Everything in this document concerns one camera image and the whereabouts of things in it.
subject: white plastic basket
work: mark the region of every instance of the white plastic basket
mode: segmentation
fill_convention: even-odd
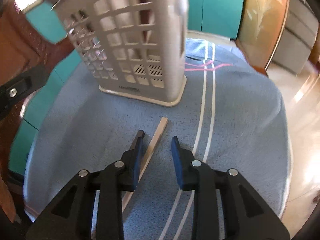
[[[140,1],[60,0],[53,9],[101,91],[175,106],[187,80],[188,0]]]

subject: teal cabinet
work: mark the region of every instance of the teal cabinet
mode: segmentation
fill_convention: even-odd
[[[244,0],[189,0],[188,29],[235,39]]]
[[[38,130],[22,120],[16,137],[11,145],[9,170],[24,175],[28,155]]]
[[[27,20],[48,41],[56,43],[67,35],[52,5],[44,1],[26,13]]]
[[[203,0],[189,0],[188,29],[201,31]]]
[[[61,78],[55,71],[52,71],[46,85],[36,93],[28,104],[24,120],[39,130],[62,86]]]

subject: metal pivot screw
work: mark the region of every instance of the metal pivot screw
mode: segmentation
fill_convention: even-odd
[[[192,166],[200,167],[201,166],[201,161],[193,160],[191,164],[192,164]]]
[[[117,161],[117,162],[115,162],[115,166],[116,166],[117,168],[121,168],[121,167],[124,166],[124,162],[123,162],[123,161]]]
[[[11,90],[9,91],[9,96],[10,96],[11,98],[15,97],[16,94],[17,94],[17,90],[16,90],[15,88],[13,88],[13,89],[11,89]]]
[[[236,169],[230,169],[228,172],[229,172],[229,174],[231,176],[237,176],[238,175],[238,171]]]
[[[79,174],[80,177],[85,177],[85,176],[88,175],[88,171],[87,170],[81,170],[81,171],[79,171],[78,174]]]

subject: beige floor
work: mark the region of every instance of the beige floor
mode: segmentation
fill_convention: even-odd
[[[218,35],[188,32],[187,37],[236,46]],[[275,64],[267,73],[281,91],[287,113],[293,168],[282,221],[292,237],[312,213],[314,198],[320,194],[320,80],[309,63],[299,75]]]

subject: black clamp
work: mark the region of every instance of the black clamp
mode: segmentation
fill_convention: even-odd
[[[91,239],[93,206],[100,190],[96,239],[123,240],[121,191],[134,191],[143,157],[144,132],[131,149],[102,171],[79,171],[53,198],[30,227],[27,240]]]
[[[195,191],[192,239],[220,239],[216,189],[222,200],[225,239],[290,239],[277,215],[236,169],[211,169],[195,160],[191,151],[181,149],[176,136],[171,150],[180,188]]]
[[[43,87],[48,77],[44,66],[38,65],[0,86],[0,121],[6,117],[12,106]]]

